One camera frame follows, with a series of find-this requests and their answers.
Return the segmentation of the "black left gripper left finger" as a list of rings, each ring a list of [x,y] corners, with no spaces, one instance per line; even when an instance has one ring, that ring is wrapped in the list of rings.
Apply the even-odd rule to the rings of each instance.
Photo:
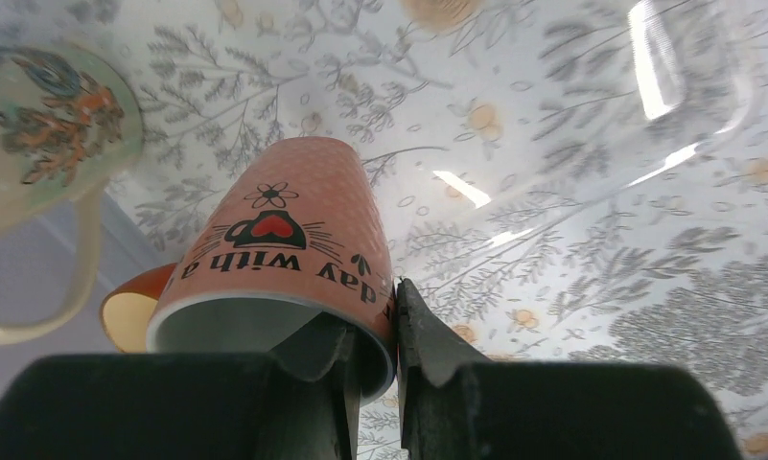
[[[321,313],[267,353],[41,358],[0,400],[0,459],[352,459],[358,338]]]

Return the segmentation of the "small orange cup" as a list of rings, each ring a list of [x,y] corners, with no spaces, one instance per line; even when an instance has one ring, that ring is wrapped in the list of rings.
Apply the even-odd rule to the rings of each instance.
[[[103,331],[115,348],[127,354],[147,351],[148,322],[175,271],[175,263],[142,272],[113,289],[100,306]]]

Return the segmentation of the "cream ceramic mug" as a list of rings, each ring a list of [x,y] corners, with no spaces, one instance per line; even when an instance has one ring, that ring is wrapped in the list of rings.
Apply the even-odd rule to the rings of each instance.
[[[76,45],[0,44],[0,234],[69,201],[76,261],[58,310],[31,324],[0,323],[0,346],[49,334],[90,298],[102,249],[109,180],[145,143],[138,102],[106,60]]]

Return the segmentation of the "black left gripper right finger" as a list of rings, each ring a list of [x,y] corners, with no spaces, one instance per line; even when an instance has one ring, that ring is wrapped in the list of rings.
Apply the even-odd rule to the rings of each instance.
[[[737,459],[710,393],[672,366],[496,361],[409,279],[399,313],[401,442],[412,459]]]

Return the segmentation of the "salmon pink printed mug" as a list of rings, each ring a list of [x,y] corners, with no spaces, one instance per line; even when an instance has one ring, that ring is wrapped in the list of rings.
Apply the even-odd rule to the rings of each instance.
[[[152,353],[258,352],[325,313],[362,335],[361,400],[391,385],[394,286],[355,150],[328,137],[265,149],[184,254],[145,331]]]

